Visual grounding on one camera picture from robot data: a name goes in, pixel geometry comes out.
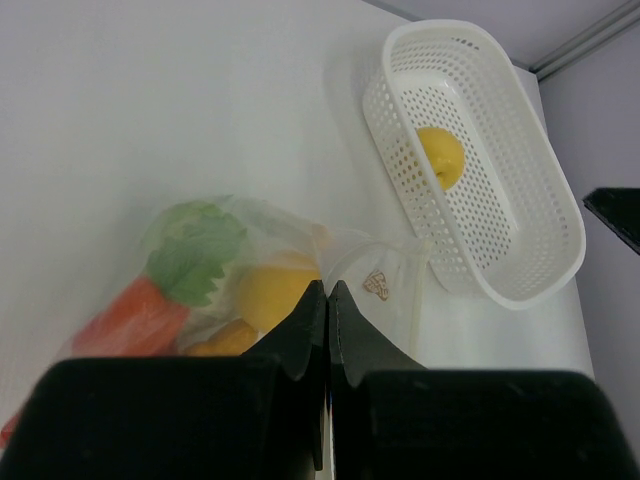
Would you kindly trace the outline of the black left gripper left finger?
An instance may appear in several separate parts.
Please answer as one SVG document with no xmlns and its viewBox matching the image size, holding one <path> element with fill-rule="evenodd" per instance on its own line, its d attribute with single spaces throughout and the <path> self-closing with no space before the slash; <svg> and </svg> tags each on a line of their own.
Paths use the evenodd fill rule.
<svg viewBox="0 0 640 480">
<path fill-rule="evenodd" d="M 5 479 L 311 479 L 323 467 L 326 296 L 236 357 L 65 360 L 36 384 Z"/>
</svg>

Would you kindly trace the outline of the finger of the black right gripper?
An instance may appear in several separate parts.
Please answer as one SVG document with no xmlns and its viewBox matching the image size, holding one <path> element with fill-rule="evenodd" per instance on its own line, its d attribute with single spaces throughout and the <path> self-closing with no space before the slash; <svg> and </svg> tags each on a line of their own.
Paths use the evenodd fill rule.
<svg viewBox="0 0 640 480">
<path fill-rule="evenodd" d="M 640 189 L 599 187 L 583 204 L 635 253 L 640 252 Z"/>
</svg>

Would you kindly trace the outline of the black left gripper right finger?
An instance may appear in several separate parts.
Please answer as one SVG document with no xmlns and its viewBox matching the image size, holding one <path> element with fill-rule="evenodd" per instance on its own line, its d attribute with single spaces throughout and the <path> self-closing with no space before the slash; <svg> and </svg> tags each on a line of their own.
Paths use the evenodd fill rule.
<svg viewBox="0 0 640 480">
<path fill-rule="evenodd" d="M 433 370 L 361 313 L 328 299 L 333 460 L 339 479 L 635 479 L 602 390 L 558 370 Z"/>
</svg>

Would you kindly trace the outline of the clear zip top bag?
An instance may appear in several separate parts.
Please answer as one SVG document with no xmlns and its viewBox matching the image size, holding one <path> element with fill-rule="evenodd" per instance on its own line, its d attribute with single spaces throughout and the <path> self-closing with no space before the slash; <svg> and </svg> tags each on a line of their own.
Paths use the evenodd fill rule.
<svg viewBox="0 0 640 480">
<path fill-rule="evenodd" d="M 237 356 L 307 287 L 345 284 L 403 352 L 414 349 L 431 243 L 333 229 L 236 195 L 174 204 L 140 240 L 20 251 L 1 265 L 2 380 L 85 358 Z"/>
</svg>

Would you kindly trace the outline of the yellow fake pear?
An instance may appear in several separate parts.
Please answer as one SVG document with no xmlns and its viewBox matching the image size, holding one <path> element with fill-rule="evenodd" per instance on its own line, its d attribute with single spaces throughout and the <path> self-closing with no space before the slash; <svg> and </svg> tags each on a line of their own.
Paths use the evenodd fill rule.
<svg viewBox="0 0 640 480">
<path fill-rule="evenodd" d="M 423 127 L 417 136 L 444 191 L 451 189 L 462 177 L 465 167 L 465 151 L 458 139 L 448 130 Z"/>
</svg>

